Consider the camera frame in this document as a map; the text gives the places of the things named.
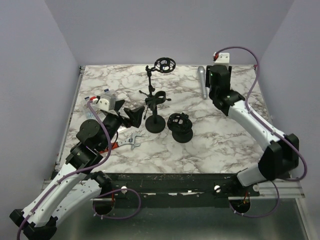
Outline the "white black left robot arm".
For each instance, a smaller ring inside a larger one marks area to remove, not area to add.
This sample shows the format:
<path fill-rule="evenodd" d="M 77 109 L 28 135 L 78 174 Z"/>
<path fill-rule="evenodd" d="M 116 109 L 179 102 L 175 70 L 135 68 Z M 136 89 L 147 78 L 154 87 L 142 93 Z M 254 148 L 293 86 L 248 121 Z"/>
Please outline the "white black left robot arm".
<path fill-rule="evenodd" d="M 142 123 L 145 107 L 124 108 L 126 115 L 121 116 L 124 103 L 117 100 L 110 104 L 97 97 L 87 101 L 94 118 L 80 125 L 78 143 L 71 148 L 59 172 L 35 200 L 9 215 L 18 226 L 17 239 L 25 235 L 29 240 L 50 240 L 58 225 L 83 203 L 120 192 L 107 174 L 93 169 L 109 159 L 114 146 L 112 138 L 121 126 L 139 128 Z"/>

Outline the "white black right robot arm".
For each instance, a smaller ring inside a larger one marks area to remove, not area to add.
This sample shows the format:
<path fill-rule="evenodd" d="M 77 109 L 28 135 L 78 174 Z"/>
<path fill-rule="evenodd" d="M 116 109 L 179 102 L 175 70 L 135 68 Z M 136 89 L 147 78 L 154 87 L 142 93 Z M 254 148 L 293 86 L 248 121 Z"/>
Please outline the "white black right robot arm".
<path fill-rule="evenodd" d="M 231 72 L 232 68 L 225 65 L 208 65 L 205 85 L 214 106 L 240 124 L 263 150 L 259 162 L 238 172 L 230 183 L 230 191 L 241 196 L 248 186 L 273 181 L 298 167 L 299 139 L 293 133 L 287 135 L 276 129 L 246 104 L 245 98 L 231 89 Z"/>

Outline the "black round-base clip stand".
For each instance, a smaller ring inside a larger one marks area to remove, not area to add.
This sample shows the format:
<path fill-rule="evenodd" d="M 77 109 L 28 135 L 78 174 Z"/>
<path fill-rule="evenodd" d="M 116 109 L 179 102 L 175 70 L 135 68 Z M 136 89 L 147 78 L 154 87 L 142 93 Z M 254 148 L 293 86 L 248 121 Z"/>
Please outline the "black round-base clip stand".
<path fill-rule="evenodd" d="M 152 111 L 152 116 L 148 117 L 145 121 L 145 127 L 148 132 L 157 134 L 164 130 L 166 121 L 162 116 L 158 115 L 157 106 L 163 104 L 166 100 L 166 92 L 162 90 L 145 99 L 146 105 Z"/>

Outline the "silver grey microphone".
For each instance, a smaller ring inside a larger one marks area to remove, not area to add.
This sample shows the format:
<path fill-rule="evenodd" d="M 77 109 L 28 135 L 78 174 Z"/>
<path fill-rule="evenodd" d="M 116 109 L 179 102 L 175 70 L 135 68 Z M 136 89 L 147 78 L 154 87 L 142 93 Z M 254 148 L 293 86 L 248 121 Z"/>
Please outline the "silver grey microphone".
<path fill-rule="evenodd" d="M 208 92 L 206 87 L 206 70 L 203 66 L 199 66 L 197 69 L 197 75 L 200 82 L 201 95 L 204 100 L 208 99 Z"/>

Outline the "black tripod shock mount stand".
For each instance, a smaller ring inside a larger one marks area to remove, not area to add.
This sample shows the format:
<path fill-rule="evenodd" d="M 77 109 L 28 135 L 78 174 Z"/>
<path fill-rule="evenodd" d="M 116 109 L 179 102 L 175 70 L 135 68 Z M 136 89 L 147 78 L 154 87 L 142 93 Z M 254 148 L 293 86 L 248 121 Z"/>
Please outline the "black tripod shock mount stand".
<path fill-rule="evenodd" d="M 156 91 L 156 87 L 163 86 L 163 83 L 161 83 L 161 82 L 158 83 L 158 81 L 160 80 L 160 77 L 159 76 L 155 77 L 154 74 L 166 75 L 166 74 L 173 72 L 175 70 L 175 68 L 176 68 L 176 62 L 170 57 L 160 57 L 154 62 L 153 66 L 149 67 L 147 65 L 145 67 L 145 71 L 146 71 L 146 75 L 147 75 L 147 79 L 148 79 L 148 93 L 143 92 L 141 90 L 139 90 L 139 93 L 145 95 L 146 98 L 154 96 L 156 94 L 156 92 L 158 92 L 158 91 Z M 166 101 L 165 102 L 171 101 L 171 100 L 172 99 L 168 98 L 167 94 L 166 94 Z"/>

